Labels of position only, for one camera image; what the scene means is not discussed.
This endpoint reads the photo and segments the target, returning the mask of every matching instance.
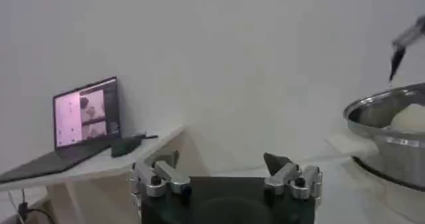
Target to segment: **metal pot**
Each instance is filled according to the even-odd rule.
[[[401,185],[425,191],[425,133],[388,129],[394,116],[410,104],[425,106],[425,83],[357,100],[346,107],[344,118],[352,132],[372,139],[377,145],[379,155],[362,159],[369,167]]]

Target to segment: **metal bracket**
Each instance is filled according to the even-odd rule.
[[[184,194],[190,188],[191,178],[179,173],[165,161],[155,162],[155,173],[165,179],[170,184],[171,191],[177,194]]]
[[[295,199],[316,199],[316,204],[321,202],[323,173],[317,166],[307,166],[299,177],[291,181],[291,193]]]
[[[264,187],[272,189],[275,195],[284,194],[285,185],[299,175],[298,165],[287,163],[282,169],[271,177],[264,179]]]

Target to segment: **black device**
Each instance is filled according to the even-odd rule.
[[[127,155],[139,147],[143,139],[153,138],[158,138],[158,136],[146,136],[142,134],[130,138],[123,138],[122,140],[115,140],[111,143],[111,156],[113,158],[118,158]]]
[[[0,183],[66,171],[121,138],[117,78],[53,98],[54,149],[0,175]]]
[[[270,177],[187,177],[159,160],[133,167],[143,224],[313,224],[322,172],[264,154]]]
[[[142,201],[147,224],[313,224],[315,200],[298,201],[286,194],[269,205],[262,177],[191,177],[188,204],[167,192]]]

